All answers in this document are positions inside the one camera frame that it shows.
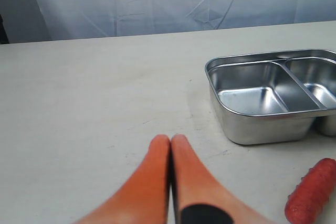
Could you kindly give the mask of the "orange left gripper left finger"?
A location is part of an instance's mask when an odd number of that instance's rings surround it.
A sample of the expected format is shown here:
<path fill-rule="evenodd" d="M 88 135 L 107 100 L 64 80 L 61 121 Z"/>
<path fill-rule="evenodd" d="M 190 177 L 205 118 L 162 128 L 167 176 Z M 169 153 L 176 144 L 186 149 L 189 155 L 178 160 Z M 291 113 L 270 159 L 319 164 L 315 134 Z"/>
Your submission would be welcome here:
<path fill-rule="evenodd" d="M 112 197 L 76 223 L 167 223 L 169 165 L 170 139 L 159 134 L 129 179 Z"/>

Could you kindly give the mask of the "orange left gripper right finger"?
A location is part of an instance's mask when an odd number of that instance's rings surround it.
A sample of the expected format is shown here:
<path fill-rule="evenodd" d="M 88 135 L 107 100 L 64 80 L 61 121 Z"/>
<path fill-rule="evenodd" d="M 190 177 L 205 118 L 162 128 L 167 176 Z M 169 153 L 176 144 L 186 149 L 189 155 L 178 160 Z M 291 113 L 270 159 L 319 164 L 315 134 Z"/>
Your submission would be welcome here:
<path fill-rule="evenodd" d="M 171 161 L 176 223 L 272 223 L 221 185 L 183 134 L 171 139 Z"/>

